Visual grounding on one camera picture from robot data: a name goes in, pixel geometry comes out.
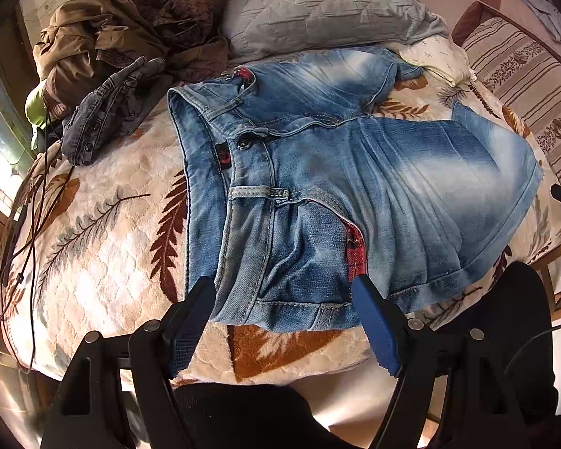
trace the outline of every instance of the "brown jacket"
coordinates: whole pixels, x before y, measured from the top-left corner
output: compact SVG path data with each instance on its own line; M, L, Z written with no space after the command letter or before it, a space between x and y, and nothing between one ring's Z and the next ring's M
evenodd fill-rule
M216 29L227 0L69 0L52 15L33 49L43 97L54 118L67 116L112 73L141 55L164 57L185 82L219 75L226 41Z

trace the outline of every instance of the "striped fabric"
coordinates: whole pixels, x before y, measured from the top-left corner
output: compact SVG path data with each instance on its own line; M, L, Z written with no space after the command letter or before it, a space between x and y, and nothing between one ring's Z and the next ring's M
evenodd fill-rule
M501 18L479 25L462 47L478 78L530 127L561 181L561 64Z

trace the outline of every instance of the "pillow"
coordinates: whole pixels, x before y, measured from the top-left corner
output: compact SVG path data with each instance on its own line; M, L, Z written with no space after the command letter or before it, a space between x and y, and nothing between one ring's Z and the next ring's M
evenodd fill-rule
M461 15L457 25L455 25L455 28L451 32L453 42L461 46L478 25L493 17L494 15L486 9L486 6L479 1L475 1L468 7L464 14Z
M502 18L480 24L462 47L478 79L505 104L503 115L510 108L523 120L516 124L524 135L529 127L561 182L561 64Z
M223 32L234 63L315 47L410 44L449 35L416 0L229 0Z

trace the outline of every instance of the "light blue denim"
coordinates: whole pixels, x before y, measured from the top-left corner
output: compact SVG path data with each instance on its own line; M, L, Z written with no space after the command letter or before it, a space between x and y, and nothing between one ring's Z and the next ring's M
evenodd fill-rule
M381 46L243 67L168 95L189 184L187 285L215 279L214 321L356 326L346 223L383 297L404 312L445 300L494 264L542 180L527 142L462 104L451 120L371 116L398 74L421 73Z

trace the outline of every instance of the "wooden frame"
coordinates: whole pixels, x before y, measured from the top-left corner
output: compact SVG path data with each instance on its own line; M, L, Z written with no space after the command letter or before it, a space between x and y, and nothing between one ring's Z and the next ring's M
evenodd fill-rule
M555 294L551 275L549 273L549 263L561 258L561 244L549 251L545 256L536 260L531 266L540 273L545 285L546 296L549 300L549 308L551 309L551 320L558 321L561 319L561 292Z

